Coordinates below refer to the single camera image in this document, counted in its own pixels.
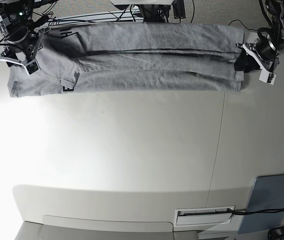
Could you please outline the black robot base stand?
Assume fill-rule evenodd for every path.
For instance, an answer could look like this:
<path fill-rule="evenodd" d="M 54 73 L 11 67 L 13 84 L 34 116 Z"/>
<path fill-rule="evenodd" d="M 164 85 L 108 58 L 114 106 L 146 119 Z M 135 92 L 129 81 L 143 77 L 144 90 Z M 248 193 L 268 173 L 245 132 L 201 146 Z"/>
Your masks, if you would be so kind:
<path fill-rule="evenodd" d="M 47 26 L 109 22 L 192 23 L 184 0 L 36 0 L 32 17 L 48 16 Z"/>

